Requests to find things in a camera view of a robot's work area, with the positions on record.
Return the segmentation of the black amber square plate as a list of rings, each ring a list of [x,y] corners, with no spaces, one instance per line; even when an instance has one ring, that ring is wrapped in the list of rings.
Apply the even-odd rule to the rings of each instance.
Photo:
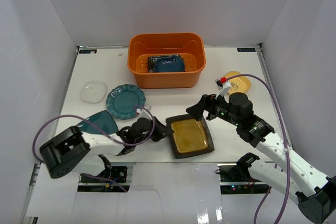
[[[166,125],[173,131],[169,141],[176,159],[191,158],[215,150],[206,120],[195,120],[190,115],[178,115],[166,119]]]

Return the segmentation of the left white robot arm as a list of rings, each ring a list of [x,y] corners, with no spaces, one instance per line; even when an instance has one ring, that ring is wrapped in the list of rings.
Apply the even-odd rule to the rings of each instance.
[[[157,118],[139,118],[112,134],[97,130],[101,133],[92,134],[71,126],[39,148],[51,178],[61,178],[72,171],[87,173],[86,168],[77,168],[86,156],[127,155],[148,140],[158,142],[174,133]]]

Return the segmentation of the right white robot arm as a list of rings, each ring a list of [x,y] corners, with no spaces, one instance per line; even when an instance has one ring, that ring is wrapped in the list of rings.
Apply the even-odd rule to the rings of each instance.
[[[312,223],[324,223],[335,211],[335,177],[315,169],[285,141],[274,128],[253,112],[253,104],[243,93],[234,93],[225,101],[220,95],[203,95],[200,101],[186,109],[199,121],[207,111],[207,120],[220,118],[234,126],[241,139],[264,153],[283,171],[259,161],[248,153],[237,162],[238,177],[247,182],[252,178],[264,181],[288,196]]]

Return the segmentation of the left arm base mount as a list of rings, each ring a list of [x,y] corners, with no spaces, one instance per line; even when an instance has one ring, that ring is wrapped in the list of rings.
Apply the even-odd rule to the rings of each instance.
[[[87,193],[126,193],[130,187],[126,166],[105,168],[96,176],[81,176],[78,184],[79,192]]]

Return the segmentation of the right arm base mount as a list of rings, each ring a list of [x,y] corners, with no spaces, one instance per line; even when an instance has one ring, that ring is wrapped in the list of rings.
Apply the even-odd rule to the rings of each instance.
[[[219,176],[222,195],[265,194],[269,186],[251,177],[248,168],[260,158],[247,153],[236,163],[218,165],[215,173]]]

